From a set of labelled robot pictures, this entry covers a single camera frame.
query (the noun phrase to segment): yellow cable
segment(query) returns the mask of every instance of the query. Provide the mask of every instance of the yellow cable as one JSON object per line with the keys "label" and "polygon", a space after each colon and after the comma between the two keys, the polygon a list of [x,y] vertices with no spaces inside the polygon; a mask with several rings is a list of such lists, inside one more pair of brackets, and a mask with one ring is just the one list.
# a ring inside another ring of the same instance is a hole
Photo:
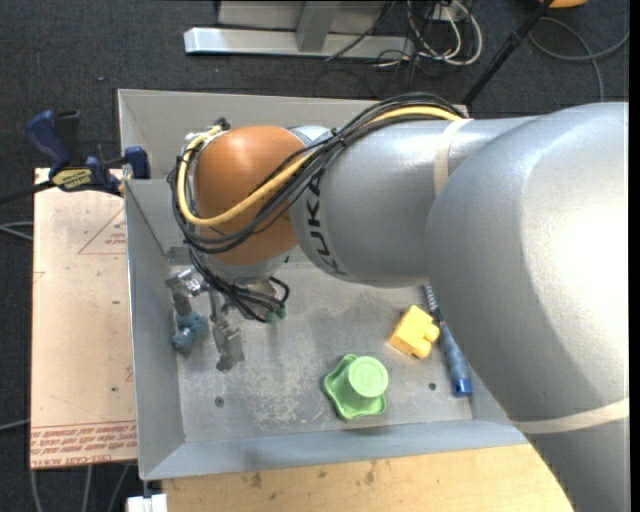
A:
{"label": "yellow cable", "polygon": [[[371,121],[366,124],[374,123],[377,121],[383,121],[385,119],[391,119],[394,117],[404,116],[404,115],[425,115],[429,117],[437,117],[440,119],[445,119],[447,121],[457,121],[460,119],[460,116],[456,114],[452,114],[451,112],[437,108],[437,107],[401,107],[396,110],[392,110],[391,112],[386,112],[385,114],[381,114],[378,117],[375,117]],[[217,131],[220,131],[220,127],[214,127],[207,134],[200,135],[193,139],[189,145],[185,148],[185,152],[183,154],[189,153],[189,157],[187,161],[182,161],[180,163],[180,167],[178,168],[178,176],[177,176],[177,192],[178,192],[178,207],[180,208],[180,212],[184,216],[184,218],[195,226],[218,226],[224,222],[227,222],[237,215],[241,214],[252,205],[254,205],[257,201],[265,197],[267,194],[271,193],[273,190],[277,189],[281,185],[283,185],[291,176],[295,174],[295,172],[304,164],[315,151],[306,154],[300,159],[292,162],[287,167],[285,167],[280,173],[274,176],[271,180],[265,183],[258,190],[254,191],[249,197],[240,201],[237,205],[233,206],[229,210],[220,215],[216,215],[215,217],[209,217],[203,219],[201,217],[197,217],[191,213],[187,206],[187,199],[185,194],[185,182],[187,179],[187,169],[189,167],[189,163],[191,161],[190,150],[194,149],[196,146],[200,145],[208,136],[217,133],[214,130],[218,128]]]}

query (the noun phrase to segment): wooden table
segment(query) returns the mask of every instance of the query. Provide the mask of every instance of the wooden table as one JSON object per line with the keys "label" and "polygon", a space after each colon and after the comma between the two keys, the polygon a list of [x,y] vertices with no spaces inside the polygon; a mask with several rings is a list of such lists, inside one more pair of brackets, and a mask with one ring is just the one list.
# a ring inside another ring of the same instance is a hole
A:
{"label": "wooden table", "polygon": [[170,512],[569,512],[528,444],[166,480]]}

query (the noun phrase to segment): clamp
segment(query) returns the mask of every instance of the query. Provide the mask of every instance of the clamp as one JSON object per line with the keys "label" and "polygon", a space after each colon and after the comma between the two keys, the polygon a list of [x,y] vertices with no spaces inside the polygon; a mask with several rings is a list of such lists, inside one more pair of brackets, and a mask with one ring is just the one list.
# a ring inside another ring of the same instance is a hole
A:
{"label": "clamp", "polygon": [[[55,122],[60,130],[56,132]],[[140,146],[125,149],[124,156],[108,162],[102,162],[95,156],[88,156],[84,165],[71,165],[73,146],[80,112],[66,112],[54,117],[51,110],[37,114],[27,125],[27,136],[40,153],[47,155],[53,165],[49,171],[49,182],[65,192],[95,190],[113,195],[122,195],[122,181],[109,171],[110,165],[129,164],[132,176],[136,179],[148,179],[151,175],[146,152]]]}

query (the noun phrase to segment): blue clamp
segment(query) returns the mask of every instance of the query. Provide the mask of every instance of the blue clamp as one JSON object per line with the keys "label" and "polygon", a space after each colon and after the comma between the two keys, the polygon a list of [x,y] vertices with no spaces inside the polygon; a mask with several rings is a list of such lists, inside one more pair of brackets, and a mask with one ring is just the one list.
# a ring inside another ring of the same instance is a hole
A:
{"label": "blue clamp", "polygon": [[[75,114],[74,127],[77,127],[79,115],[79,112]],[[95,156],[88,156],[83,166],[72,166],[71,152],[56,133],[51,110],[41,112],[29,121],[27,136],[38,151],[53,161],[49,180],[66,192],[96,190],[121,195],[122,182],[109,171],[109,164],[113,163],[129,164],[136,179],[148,179],[151,175],[147,154],[140,146],[127,148],[124,156],[115,161],[103,163]]]}

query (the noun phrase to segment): blue object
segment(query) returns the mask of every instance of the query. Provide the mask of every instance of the blue object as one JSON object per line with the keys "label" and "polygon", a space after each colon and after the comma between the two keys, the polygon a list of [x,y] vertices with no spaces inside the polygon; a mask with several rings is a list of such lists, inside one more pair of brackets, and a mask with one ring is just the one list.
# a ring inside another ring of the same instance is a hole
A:
{"label": "blue object", "polygon": [[151,177],[149,159],[140,146],[131,146],[124,150],[124,161],[131,166],[133,177],[147,180]]}
{"label": "blue object", "polygon": [[209,322],[193,310],[188,315],[176,313],[175,318],[178,332],[171,336],[171,343],[178,352],[187,353],[193,343],[207,332]]}
{"label": "blue object", "polygon": [[471,386],[471,375],[467,359],[458,347],[453,334],[449,330],[449,326],[445,323],[440,306],[436,300],[435,293],[430,285],[424,287],[427,295],[427,305],[429,312],[436,316],[440,322],[440,344],[444,350],[447,366],[449,368],[449,376],[453,384],[453,394],[457,397],[471,396],[473,388]]}
{"label": "blue object", "polygon": [[[96,190],[120,195],[122,182],[109,172],[108,164],[102,163],[95,156],[88,156],[83,167],[69,167],[71,154],[56,134],[54,115],[51,110],[41,112],[29,121],[27,136],[38,151],[53,161],[49,180],[58,185],[61,190],[65,192]],[[148,179],[151,175],[147,154],[140,146],[127,148],[124,156],[116,161],[131,165],[136,179]],[[60,176],[62,179],[56,182],[55,177],[60,173],[64,173]]]}
{"label": "blue object", "polygon": [[71,155],[56,135],[51,110],[45,110],[29,121],[27,136],[40,153],[53,160],[54,168],[59,169],[71,162]]}
{"label": "blue object", "polygon": [[454,395],[469,396],[473,394],[467,360],[444,322],[440,325],[440,343],[447,359]]}

